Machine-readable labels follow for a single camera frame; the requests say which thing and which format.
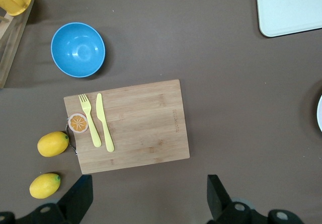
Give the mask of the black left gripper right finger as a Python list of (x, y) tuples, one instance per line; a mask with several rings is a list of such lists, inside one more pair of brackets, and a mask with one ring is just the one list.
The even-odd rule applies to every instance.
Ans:
[(208, 223), (266, 223), (267, 218), (240, 201), (232, 201), (217, 175), (207, 176)]

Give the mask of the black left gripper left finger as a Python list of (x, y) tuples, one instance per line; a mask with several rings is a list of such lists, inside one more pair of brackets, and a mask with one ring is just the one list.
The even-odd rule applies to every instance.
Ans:
[(57, 203), (38, 207), (32, 223), (80, 223), (93, 202), (91, 175), (81, 176)]

